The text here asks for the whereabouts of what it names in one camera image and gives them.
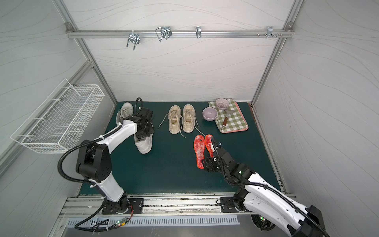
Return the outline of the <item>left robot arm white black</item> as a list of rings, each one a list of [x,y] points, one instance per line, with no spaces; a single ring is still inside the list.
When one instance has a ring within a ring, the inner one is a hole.
[[[117,127],[100,136],[99,141],[82,142],[76,172],[97,188],[107,201],[120,205],[127,199],[126,192],[112,174],[112,151],[133,137],[139,152],[143,155],[149,153],[154,133],[152,117],[152,110],[142,107],[136,115],[119,119]]]

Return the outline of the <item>beige sneaker with red insole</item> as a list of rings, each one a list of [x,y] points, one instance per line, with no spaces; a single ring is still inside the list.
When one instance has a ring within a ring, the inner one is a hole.
[[[195,108],[191,104],[186,104],[183,108],[183,131],[185,133],[191,133],[194,130],[205,137],[205,134],[199,129]]]

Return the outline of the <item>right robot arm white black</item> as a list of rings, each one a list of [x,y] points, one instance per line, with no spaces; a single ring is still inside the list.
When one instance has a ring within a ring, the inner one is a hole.
[[[298,203],[269,184],[246,164],[237,163],[219,146],[208,146],[212,155],[202,160],[204,169],[219,172],[238,191],[233,196],[235,209],[253,212],[290,237],[327,237],[321,211]]]

